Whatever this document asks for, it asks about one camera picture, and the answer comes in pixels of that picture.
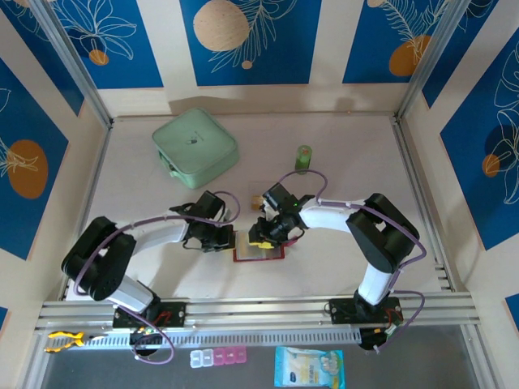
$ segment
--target plastic bag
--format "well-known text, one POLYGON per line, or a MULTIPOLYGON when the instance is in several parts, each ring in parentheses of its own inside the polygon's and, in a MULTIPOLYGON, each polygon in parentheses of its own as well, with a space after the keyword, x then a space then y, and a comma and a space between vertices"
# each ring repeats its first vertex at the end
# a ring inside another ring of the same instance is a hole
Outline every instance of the plastic bag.
POLYGON ((274 385, 346 389, 342 351, 277 347, 274 385))

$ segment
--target beige circle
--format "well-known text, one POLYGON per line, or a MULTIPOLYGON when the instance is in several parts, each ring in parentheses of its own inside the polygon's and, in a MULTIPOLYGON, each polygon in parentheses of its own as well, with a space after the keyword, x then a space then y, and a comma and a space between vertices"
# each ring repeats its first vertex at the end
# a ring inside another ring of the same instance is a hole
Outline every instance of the beige circle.
POLYGON ((371 8, 376 8, 378 6, 381 6, 385 2, 386 2, 386 0, 367 0, 367 5, 370 6, 371 8))
POLYGON ((13 2, 20 4, 24 8, 30 7, 29 0, 13 0, 13 2))
POLYGON ((248 71, 252 68, 252 62, 251 61, 243 61, 242 62, 242 68, 248 71))
POLYGON ((211 51, 239 47, 249 36, 247 17, 229 0, 211 0, 202 6, 193 20, 200 44, 211 51))

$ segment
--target black mounting plate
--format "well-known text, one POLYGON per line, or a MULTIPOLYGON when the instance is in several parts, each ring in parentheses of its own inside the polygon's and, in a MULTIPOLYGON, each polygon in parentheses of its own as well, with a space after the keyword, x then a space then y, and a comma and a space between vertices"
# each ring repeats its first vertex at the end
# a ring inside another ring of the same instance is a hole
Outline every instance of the black mounting plate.
MULTIPOLYGON (((164 327, 184 327, 186 319, 185 302, 164 302, 161 301, 157 306, 157 312, 160 316, 157 323, 154 323, 159 328, 164 327), (171 313, 169 317, 161 316, 163 313, 171 313)), ((114 312, 113 328, 140 328, 146 325, 140 320, 127 314, 124 310, 117 308, 114 312)))
POLYGON ((357 316, 355 300, 353 298, 333 298, 329 301, 330 316, 332 324, 365 324, 365 323, 387 323, 388 316, 385 310, 396 310, 401 312, 400 300, 398 297, 387 297, 384 302, 377 307, 367 321, 357 316))

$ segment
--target white table surface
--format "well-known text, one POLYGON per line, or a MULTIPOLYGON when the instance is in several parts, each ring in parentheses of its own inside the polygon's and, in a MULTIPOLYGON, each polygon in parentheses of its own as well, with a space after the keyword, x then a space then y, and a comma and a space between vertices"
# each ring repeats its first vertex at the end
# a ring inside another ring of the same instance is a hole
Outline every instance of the white table surface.
MULTIPOLYGON (((198 190, 171 178, 159 161, 152 133, 167 120, 116 122, 88 223, 104 215, 122 225, 196 201, 204 190, 227 190, 242 204, 235 229, 248 230, 259 215, 251 210, 251 196, 261 195, 292 170, 297 147, 308 144, 313 149, 311 168, 328 176, 325 199, 365 199, 382 193, 417 227, 428 247, 388 118, 299 113, 232 115, 217 120, 237 139, 240 161, 198 190)), ((321 178, 294 175, 284 185, 298 197, 315 194, 321 178)), ((232 200, 227 204, 235 209, 232 200)), ((136 255, 127 275, 163 298, 294 297, 353 293, 366 267, 351 235, 315 229, 287 248, 282 260, 234 263, 230 252, 201 254, 168 244, 136 255)), ((432 254, 407 267, 397 289, 439 292, 432 254)), ((73 292, 67 296, 68 300, 79 298, 73 292)))

